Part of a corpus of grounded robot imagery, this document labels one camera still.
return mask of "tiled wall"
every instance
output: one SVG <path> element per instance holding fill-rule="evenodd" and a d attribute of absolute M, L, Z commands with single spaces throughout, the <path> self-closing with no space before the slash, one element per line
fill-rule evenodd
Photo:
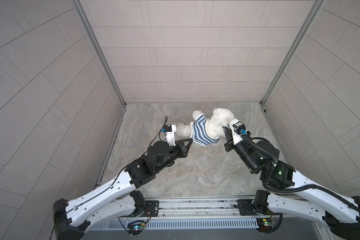
<path fill-rule="evenodd" d="M 265 108 L 293 166 L 360 195 L 360 0 L 327 0 Z"/>
<path fill-rule="evenodd" d="M 313 1 L 82 0 L 127 102 L 260 101 Z"/>
<path fill-rule="evenodd" d="M 0 0 L 0 239 L 48 239 L 91 190 L 121 103 L 69 0 Z"/>

